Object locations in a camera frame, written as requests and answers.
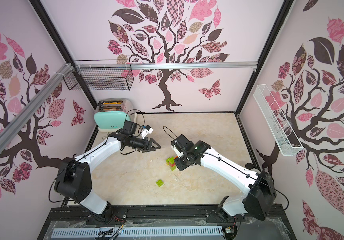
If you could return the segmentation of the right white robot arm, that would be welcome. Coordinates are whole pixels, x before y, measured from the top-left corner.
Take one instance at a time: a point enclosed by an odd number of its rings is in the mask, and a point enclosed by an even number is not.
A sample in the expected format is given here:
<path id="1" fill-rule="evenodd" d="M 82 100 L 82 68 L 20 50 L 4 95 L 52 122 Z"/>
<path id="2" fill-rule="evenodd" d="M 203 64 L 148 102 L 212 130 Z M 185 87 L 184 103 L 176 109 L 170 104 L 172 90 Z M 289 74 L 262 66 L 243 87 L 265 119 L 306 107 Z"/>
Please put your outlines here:
<path id="1" fill-rule="evenodd" d="M 277 194 L 281 194 L 287 201 L 286 207 L 278 212 L 288 209 L 288 197 L 274 187 L 273 178 L 269 173 L 244 168 L 221 155 L 209 144 L 203 141 L 194 144 L 184 135 L 174 138 L 171 148 L 177 155 L 175 164 L 179 171 L 199 165 L 218 173 L 241 191 L 240 196 L 225 196 L 220 202 L 215 214 L 221 221 L 227 222 L 230 218 L 243 214 L 264 221 L 274 205 Z"/>

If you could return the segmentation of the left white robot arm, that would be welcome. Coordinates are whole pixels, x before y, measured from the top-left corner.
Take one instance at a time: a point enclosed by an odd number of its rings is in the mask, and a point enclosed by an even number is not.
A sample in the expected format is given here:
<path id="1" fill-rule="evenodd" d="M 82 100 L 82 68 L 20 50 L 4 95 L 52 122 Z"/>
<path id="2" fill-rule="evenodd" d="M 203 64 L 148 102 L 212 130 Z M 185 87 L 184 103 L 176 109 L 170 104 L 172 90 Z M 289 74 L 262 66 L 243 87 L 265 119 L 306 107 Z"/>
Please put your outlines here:
<path id="1" fill-rule="evenodd" d="M 125 121 L 124 126 L 110 134 L 96 147 L 61 162 L 56 178 L 51 187 L 56 193 L 74 200 L 96 215 L 102 215 L 109 209 L 109 203 L 95 193 L 92 183 L 92 172 L 111 155 L 129 147 L 134 151 L 148 153 L 161 146 L 147 135 L 153 132 L 149 126 L 140 126 L 140 134 L 135 131 L 139 125 Z"/>

